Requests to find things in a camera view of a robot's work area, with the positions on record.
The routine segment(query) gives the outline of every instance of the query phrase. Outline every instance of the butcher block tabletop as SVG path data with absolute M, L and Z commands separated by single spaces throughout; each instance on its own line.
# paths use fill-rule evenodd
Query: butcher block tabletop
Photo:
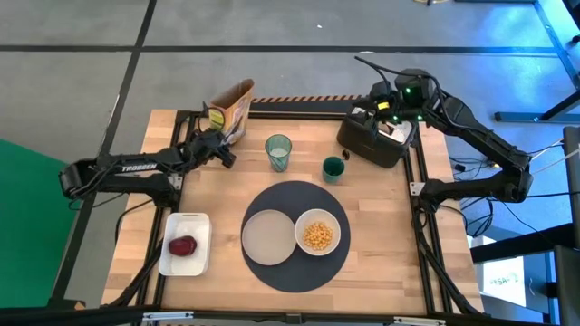
M 176 110 L 151 113 L 142 152 L 156 152 L 169 146 L 176 114 Z M 321 175 L 323 160 L 340 157 L 343 151 L 336 142 L 340 124 L 329 120 L 250 119 L 246 135 L 231 148 L 237 156 L 234 167 L 226 169 L 215 159 L 186 175 L 180 211 L 209 216 L 212 224 L 209 268 L 197 277 L 168 277 L 162 308 L 426 313 L 402 160 L 387 169 L 352 154 L 338 184 L 325 184 Z M 267 138 L 278 133 L 293 143 L 284 173 L 275 173 L 270 168 L 264 147 Z M 453 180 L 443 135 L 422 123 L 420 134 L 429 177 Z M 413 166 L 414 175 L 418 176 L 416 164 Z M 240 229 L 249 204 L 264 189 L 289 180 L 310 182 L 330 192 L 343 206 L 351 227 L 350 250 L 342 269 L 329 283 L 310 292 L 280 292 L 269 287 L 254 276 L 242 255 Z M 145 195 L 130 195 L 127 208 L 147 199 Z M 459 207 L 451 201 L 445 204 Z M 142 267 L 154 212 L 155 206 L 148 204 L 124 217 L 102 303 L 116 299 Z M 483 311 L 461 215 L 442 208 L 436 218 L 449 276 L 470 303 Z M 158 275 L 156 266 L 151 273 L 146 303 L 152 302 Z M 430 278 L 436 307 L 442 311 L 439 283 L 432 270 Z

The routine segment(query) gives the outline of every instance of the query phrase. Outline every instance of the plum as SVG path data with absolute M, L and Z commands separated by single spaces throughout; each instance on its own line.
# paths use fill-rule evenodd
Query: plum
M 169 242 L 169 252 L 178 256 L 193 254 L 198 247 L 198 242 L 191 235 L 180 236 Z

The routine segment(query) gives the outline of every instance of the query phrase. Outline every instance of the dark green cup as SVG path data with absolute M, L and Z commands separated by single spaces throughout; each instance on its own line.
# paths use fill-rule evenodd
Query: dark green cup
M 344 172 L 344 162 L 338 157 L 329 157 L 323 163 L 323 179 L 335 184 Z

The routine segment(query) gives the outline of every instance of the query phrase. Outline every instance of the beige plate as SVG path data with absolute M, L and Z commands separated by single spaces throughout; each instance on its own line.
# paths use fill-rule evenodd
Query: beige plate
M 294 223 L 286 214 L 273 209 L 257 212 L 244 226 L 242 245 L 256 263 L 280 264 L 296 247 Z

